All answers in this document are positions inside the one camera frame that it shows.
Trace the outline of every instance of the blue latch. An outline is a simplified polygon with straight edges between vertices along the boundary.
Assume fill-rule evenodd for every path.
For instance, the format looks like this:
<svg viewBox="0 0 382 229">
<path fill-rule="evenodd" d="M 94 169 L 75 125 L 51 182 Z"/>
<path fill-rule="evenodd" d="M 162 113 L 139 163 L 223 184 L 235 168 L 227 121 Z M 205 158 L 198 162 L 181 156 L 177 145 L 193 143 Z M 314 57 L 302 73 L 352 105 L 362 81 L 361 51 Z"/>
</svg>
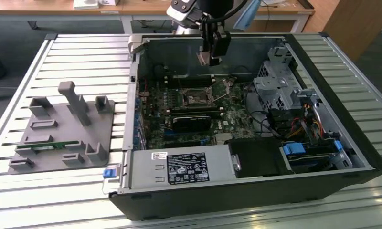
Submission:
<svg viewBox="0 0 382 229">
<path fill-rule="evenodd" d="M 334 141 L 334 145 L 336 145 L 338 151 L 342 151 L 344 147 L 342 147 L 342 144 L 341 144 L 341 141 Z"/>
<path fill-rule="evenodd" d="M 115 168 L 107 168 L 104 171 L 103 171 L 103 178 L 104 179 L 108 179 L 108 178 L 115 178 L 116 177 L 116 169 Z"/>
<path fill-rule="evenodd" d="M 305 154 L 306 150 L 302 143 L 288 143 L 284 146 L 284 151 L 286 155 L 290 154 Z"/>
</svg>

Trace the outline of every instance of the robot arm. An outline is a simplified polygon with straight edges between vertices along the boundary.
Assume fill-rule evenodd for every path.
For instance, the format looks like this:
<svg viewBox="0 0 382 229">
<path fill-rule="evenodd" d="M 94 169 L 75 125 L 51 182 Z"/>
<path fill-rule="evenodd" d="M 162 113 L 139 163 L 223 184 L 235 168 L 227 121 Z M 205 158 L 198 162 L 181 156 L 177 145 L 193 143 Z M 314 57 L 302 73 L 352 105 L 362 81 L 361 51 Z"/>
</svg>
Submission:
<svg viewBox="0 0 382 229">
<path fill-rule="evenodd" d="M 231 35 L 225 31 L 225 20 L 246 5 L 233 9 L 234 0 L 173 0 L 167 15 L 185 28 L 199 29 L 203 45 L 198 54 L 202 65 L 215 66 L 229 50 Z"/>
</svg>

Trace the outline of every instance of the slotted metal surface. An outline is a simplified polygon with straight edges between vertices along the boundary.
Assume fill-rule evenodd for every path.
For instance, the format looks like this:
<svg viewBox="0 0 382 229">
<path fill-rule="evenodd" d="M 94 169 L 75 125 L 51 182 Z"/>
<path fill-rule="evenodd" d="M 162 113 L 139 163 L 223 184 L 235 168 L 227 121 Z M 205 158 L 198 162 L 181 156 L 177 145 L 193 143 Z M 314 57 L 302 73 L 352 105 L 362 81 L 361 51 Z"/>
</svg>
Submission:
<svg viewBox="0 0 382 229">
<path fill-rule="evenodd" d="M 382 155 L 381 94 L 342 60 L 328 39 L 320 35 L 296 37 Z M 124 34 L 60 35 L 44 42 L 18 91 L 20 97 L 0 121 L 0 228 L 382 228 L 382 176 L 320 201 L 138 222 L 130 221 L 107 199 L 107 191 L 119 184 L 103 184 L 103 168 L 8 175 L 15 144 L 31 116 L 26 108 L 31 97 L 48 96 L 52 103 L 66 102 L 56 91 L 64 80 L 75 81 L 76 92 L 87 101 L 107 94 L 118 102 L 110 164 L 120 162 L 130 72 L 127 39 Z"/>
</svg>

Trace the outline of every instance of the power supply label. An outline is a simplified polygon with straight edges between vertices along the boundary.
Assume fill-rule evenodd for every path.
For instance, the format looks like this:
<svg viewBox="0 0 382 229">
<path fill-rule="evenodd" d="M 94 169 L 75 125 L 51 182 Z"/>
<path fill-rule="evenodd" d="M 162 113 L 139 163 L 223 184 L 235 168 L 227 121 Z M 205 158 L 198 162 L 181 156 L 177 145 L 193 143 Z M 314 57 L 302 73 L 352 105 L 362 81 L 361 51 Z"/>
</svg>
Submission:
<svg viewBox="0 0 382 229">
<path fill-rule="evenodd" d="M 167 155 L 167 173 L 171 185 L 210 181 L 205 153 Z"/>
</svg>

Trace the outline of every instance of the white box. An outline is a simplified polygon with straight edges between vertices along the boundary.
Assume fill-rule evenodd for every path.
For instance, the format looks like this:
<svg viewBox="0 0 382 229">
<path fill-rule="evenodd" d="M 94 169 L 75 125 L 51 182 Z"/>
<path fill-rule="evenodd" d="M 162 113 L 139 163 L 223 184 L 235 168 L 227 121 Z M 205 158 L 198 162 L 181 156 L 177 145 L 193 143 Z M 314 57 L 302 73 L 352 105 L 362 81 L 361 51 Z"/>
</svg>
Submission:
<svg viewBox="0 0 382 229">
<path fill-rule="evenodd" d="M 96 0 L 74 0 L 74 9 L 86 10 L 86 9 L 98 9 L 99 2 Z"/>
<path fill-rule="evenodd" d="M 119 0 L 99 0 L 100 5 L 115 6 L 118 5 Z"/>
</svg>

